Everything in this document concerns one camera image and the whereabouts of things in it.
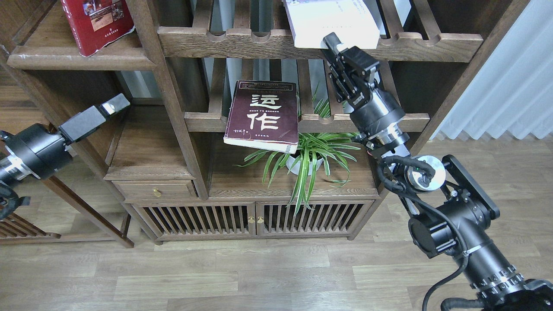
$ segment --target book cover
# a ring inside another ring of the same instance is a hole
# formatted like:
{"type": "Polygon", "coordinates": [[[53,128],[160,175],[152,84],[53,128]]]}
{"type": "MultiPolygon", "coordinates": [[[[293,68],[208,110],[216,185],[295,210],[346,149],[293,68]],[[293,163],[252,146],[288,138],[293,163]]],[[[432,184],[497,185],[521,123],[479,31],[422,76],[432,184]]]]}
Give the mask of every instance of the book cover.
{"type": "Polygon", "coordinates": [[[61,4],[82,56],[134,30],[125,0],[61,0],[61,4]]]}
{"type": "Polygon", "coordinates": [[[223,141],[286,153],[298,148],[296,84],[236,81],[223,141]]]}
{"type": "Polygon", "coordinates": [[[322,39],[332,32],[347,47],[377,47],[380,30],[363,0],[283,1],[297,48],[326,49],[322,39]]]}

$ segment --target spider plant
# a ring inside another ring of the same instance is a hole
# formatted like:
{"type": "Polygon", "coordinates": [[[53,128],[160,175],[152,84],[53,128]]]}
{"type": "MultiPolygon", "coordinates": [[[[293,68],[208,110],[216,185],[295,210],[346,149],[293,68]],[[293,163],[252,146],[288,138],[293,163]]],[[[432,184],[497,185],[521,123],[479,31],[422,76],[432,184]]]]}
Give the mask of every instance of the spider plant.
{"type": "MultiPolygon", "coordinates": [[[[322,118],[330,117],[330,105],[327,100],[320,100],[314,108],[314,112],[319,114],[322,118]]],[[[342,187],[349,181],[349,166],[347,159],[357,161],[355,157],[348,154],[344,150],[359,150],[360,148],[350,146],[347,143],[351,142],[351,138],[355,133],[299,133],[298,151],[296,152],[296,159],[288,169],[290,170],[296,163],[300,164],[298,177],[292,190],[292,196],[287,206],[295,203],[295,213],[298,213],[300,206],[305,205],[311,208],[309,205],[309,199],[313,193],[315,187],[315,180],[317,176],[317,160],[322,159],[325,168],[325,174],[330,176],[330,161],[333,160],[343,169],[348,172],[348,178],[345,180],[332,180],[337,185],[334,187],[342,187]],[[312,173],[309,176],[309,169],[312,169],[312,173]]],[[[286,166],[286,161],[292,156],[289,153],[282,153],[278,151],[269,150],[257,150],[244,158],[244,165],[238,165],[240,167],[247,167],[256,163],[257,161],[269,155],[263,170],[262,183],[268,182],[267,188],[270,187],[273,178],[277,170],[286,166]]]]}

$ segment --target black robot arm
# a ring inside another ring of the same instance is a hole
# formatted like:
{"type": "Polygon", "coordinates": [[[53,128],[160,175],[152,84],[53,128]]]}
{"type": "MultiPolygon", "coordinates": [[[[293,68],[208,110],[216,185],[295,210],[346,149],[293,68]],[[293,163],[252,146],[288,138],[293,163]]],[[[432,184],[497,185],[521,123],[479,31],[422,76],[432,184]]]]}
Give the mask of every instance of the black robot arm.
{"type": "Polygon", "coordinates": [[[413,157],[404,146],[409,137],[398,123],[405,113],[390,93],[378,87],[374,77],[379,62],[356,46],[344,47],[334,33],[324,41],[337,97],[354,109],[350,118],[359,130],[355,141],[378,162],[378,177],[386,189],[400,198],[410,216],[414,244],[428,258],[445,253],[458,264],[452,275],[429,289],[422,309],[426,310],[433,291],[464,273],[478,290],[477,299],[445,299],[442,311],[552,310],[553,284],[525,281],[485,233],[499,217],[499,209],[461,163],[452,155],[441,160],[430,155],[413,157]],[[446,172],[453,181],[446,180],[446,172]],[[446,198],[443,205],[434,208],[419,198],[437,189],[446,198]]]}
{"type": "Polygon", "coordinates": [[[129,105],[125,96],[119,94],[74,115],[54,133],[40,124],[31,125],[16,135],[0,131],[0,139],[8,151],[8,156],[0,159],[0,219],[17,207],[29,204],[28,197],[20,198],[13,190],[21,180],[29,175],[38,179],[54,175],[71,162],[72,157],[67,150],[70,144],[88,137],[129,105]]]}

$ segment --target brass knob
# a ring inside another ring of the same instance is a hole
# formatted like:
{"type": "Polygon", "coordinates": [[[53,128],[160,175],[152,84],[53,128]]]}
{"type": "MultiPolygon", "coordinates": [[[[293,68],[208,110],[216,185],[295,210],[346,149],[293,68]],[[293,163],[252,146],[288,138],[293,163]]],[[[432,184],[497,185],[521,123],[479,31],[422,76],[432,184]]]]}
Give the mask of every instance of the brass knob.
{"type": "Polygon", "coordinates": [[[154,197],[159,198],[161,197],[161,191],[158,190],[158,188],[154,188],[154,197]]]}

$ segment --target white curtain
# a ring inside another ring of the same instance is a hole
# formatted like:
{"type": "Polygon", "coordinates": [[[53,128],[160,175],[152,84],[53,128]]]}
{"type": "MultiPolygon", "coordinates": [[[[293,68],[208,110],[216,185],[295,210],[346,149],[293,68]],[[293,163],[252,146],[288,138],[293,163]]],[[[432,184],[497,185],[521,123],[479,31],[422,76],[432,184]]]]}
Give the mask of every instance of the white curtain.
{"type": "Polygon", "coordinates": [[[553,1],[533,0],[439,126],[449,138],[553,132],[553,1]]]}

